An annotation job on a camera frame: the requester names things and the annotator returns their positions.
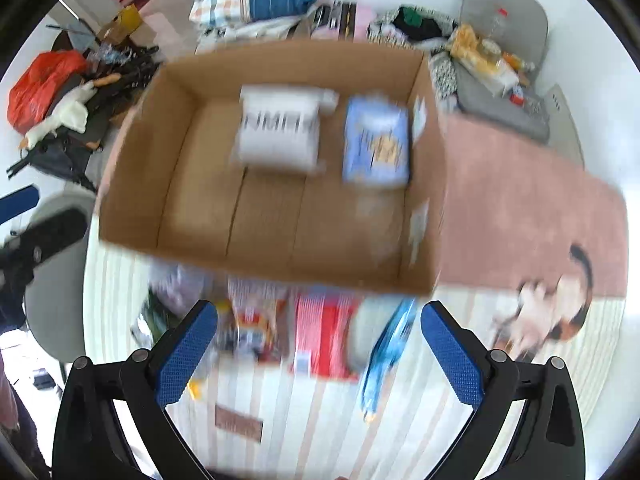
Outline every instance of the cat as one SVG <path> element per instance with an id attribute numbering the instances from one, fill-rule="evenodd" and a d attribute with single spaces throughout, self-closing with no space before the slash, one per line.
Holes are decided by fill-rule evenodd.
<path id="1" fill-rule="evenodd" d="M 586 252 L 572 244 L 569 256 L 580 263 L 586 288 L 580 278 L 563 274 L 556 288 L 542 281 L 524 282 L 518 289 L 518 310 L 498 322 L 493 348 L 504 350 L 517 361 L 530 363 L 545 341 L 568 341 L 584 325 L 593 297 L 593 271 Z"/>

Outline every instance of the light blue wrapper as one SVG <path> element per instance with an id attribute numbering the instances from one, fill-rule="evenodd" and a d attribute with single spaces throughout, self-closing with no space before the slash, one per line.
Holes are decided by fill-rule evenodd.
<path id="1" fill-rule="evenodd" d="M 352 97 L 344 127 L 345 182 L 404 187 L 409 182 L 409 115 L 379 98 Z"/>

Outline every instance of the brown label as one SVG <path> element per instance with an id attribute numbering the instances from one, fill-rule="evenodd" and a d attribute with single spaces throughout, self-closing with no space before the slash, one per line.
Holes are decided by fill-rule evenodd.
<path id="1" fill-rule="evenodd" d="M 233 412 L 218 404 L 216 404 L 216 428 L 250 438 L 258 443 L 262 441 L 261 420 Z"/>

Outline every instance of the striped bed sheet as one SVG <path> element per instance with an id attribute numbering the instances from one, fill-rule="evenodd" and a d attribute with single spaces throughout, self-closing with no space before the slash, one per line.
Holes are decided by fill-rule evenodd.
<path id="1" fill-rule="evenodd" d="M 84 277 L 84 332 L 94 363 L 123 360 L 136 348 L 129 327 L 146 296 L 149 259 L 98 241 L 91 226 Z M 516 308 L 514 291 L 439 285 L 440 300 L 490 346 L 495 318 Z M 546 344 L 534 362 L 562 357 L 571 372 L 582 423 L 589 420 L 618 341 L 624 300 L 594 298 L 583 329 L 569 342 Z M 449 386 L 420 330 L 413 330 L 385 381 L 371 424 L 356 407 L 357 386 L 295 379 L 288 368 L 223 358 L 204 384 L 206 398 L 184 394 L 167 411 L 199 460 L 223 472 L 291 480 L 419 480 L 436 465 L 470 415 Z M 218 430 L 216 404 L 264 422 L 262 441 Z M 515 428 L 514 403 L 479 477 L 495 470 Z"/>

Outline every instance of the white barcode label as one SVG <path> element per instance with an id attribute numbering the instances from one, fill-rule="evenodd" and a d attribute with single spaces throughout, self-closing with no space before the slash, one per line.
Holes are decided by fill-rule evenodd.
<path id="1" fill-rule="evenodd" d="M 297 374 L 311 375 L 311 352 L 296 352 L 293 369 Z"/>

